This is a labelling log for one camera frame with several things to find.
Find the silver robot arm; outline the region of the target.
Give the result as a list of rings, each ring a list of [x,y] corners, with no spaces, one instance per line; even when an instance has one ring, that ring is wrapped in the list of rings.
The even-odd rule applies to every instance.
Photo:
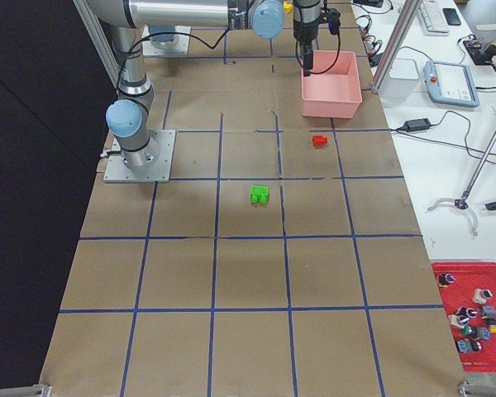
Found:
[[[111,28],[119,70],[116,100],[106,121],[130,170],[148,170],[161,152],[146,127],[154,87],[145,71],[144,42],[170,41],[179,35],[177,26],[252,30],[270,40],[281,32],[285,18],[282,1],[90,1],[88,6]]]

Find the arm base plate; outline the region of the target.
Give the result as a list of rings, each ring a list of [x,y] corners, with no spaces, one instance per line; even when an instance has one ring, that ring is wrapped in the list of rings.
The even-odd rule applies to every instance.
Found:
[[[188,56],[190,26],[145,26],[143,37],[153,33],[142,44],[143,55],[149,58],[180,58]]]
[[[148,145],[138,152],[124,151],[113,140],[103,180],[106,183],[168,183],[175,147],[175,130],[149,130]]]

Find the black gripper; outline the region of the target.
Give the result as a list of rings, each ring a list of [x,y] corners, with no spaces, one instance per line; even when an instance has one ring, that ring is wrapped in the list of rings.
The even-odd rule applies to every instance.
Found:
[[[293,36],[300,43],[303,76],[313,68],[312,42],[318,36],[319,26],[326,20],[320,0],[293,0]]]

